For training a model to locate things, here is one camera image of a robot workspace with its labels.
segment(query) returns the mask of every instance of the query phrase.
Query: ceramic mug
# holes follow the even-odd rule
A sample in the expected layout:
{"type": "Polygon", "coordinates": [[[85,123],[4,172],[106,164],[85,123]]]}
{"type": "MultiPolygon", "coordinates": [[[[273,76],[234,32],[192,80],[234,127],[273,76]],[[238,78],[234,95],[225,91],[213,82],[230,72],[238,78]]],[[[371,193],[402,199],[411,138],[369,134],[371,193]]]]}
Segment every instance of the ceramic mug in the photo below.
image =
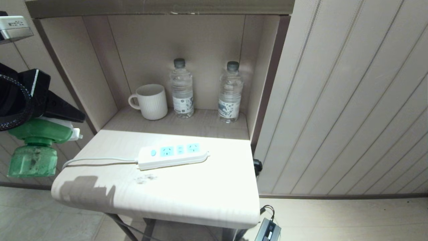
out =
{"type": "Polygon", "coordinates": [[[147,120],[159,120],[168,113],[166,105],[165,88],[160,84],[146,84],[135,91],[128,98],[129,105],[137,110],[147,120]],[[137,98],[138,105],[132,103],[132,98],[137,98]]]}

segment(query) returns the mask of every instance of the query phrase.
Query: floor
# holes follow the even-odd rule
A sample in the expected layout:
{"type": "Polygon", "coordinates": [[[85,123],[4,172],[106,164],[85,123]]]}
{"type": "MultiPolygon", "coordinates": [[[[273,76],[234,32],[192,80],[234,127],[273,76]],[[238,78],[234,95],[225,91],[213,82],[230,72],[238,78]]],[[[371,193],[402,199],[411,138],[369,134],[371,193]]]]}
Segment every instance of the floor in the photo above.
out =
{"type": "MultiPolygon", "coordinates": [[[[381,200],[260,199],[275,208],[281,240],[428,240],[428,198],[381,200]]],[[[121,216],[143,230],[142,220],[121,216]]],[[[269,211],[261,220],[270,218],[269,211]]],[[[252,241],[258,226],[243,240],[252,241]]],[[[218,241],[221,229],[158,220],[153,237],[162,241],[218,241]]],[[[0,187],[0,240],[128,241],[107,216],[63,206],[49,191],[0,187]]]]}

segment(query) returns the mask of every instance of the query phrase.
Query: table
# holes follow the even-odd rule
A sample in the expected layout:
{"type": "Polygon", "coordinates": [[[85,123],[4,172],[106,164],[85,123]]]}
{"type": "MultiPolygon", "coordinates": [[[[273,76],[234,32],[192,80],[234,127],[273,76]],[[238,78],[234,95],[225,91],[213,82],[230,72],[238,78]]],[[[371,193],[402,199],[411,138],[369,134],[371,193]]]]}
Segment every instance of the table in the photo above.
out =
{"type": "Polygon", "coordinates": [[[52,197],[74,208],[217,226],[225,233],[254,227],[259,194],[249,140],[101,130],[76,158],[135,158],[143,146],[192,142],[211,156],[146,171],[117,160],[71,163],[55,179],[52,197]]]}

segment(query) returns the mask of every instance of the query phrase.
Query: bottle label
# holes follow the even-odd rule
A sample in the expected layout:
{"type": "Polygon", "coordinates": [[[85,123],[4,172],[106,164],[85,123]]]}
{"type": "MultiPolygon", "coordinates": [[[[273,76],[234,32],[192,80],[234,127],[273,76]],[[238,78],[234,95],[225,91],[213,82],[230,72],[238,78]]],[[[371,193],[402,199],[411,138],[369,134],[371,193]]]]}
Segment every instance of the bottle label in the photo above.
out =
{"type": "Polygon", "coordinates": [[[172,97],[172,101],[177,114],[187,114],[193,111],[193,96],[183,99],[172,97]]]}
{"type": "Polygon", "coordinates": [[[239,115],[239,104],[241,99],[236,103],[227,103],[222,100],[218,100],[218,113],[224,118],[238,118],[239,115]]]}

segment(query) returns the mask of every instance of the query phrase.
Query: water bottle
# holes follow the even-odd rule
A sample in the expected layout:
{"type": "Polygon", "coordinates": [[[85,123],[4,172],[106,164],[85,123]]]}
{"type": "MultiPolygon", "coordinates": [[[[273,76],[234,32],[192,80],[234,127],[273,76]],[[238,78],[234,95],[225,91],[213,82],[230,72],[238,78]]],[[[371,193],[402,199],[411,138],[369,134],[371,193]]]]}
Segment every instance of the water bottle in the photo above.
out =
{"type": "Polygon", "coordinates": [[[220,120],[226,123],[233,123],[239,117],[239,105],[244,83],[238,69],[238,62],[229,61],[226,72],[220,78],[218,115],[220,120]]]}
{"type": "Polygon", "coordinates": [[[193,115],[193,80],[192,74],[185,68],[184,59],[174,59],[170,74],[172,102],[178,118],[189,118],[193,115]]]}

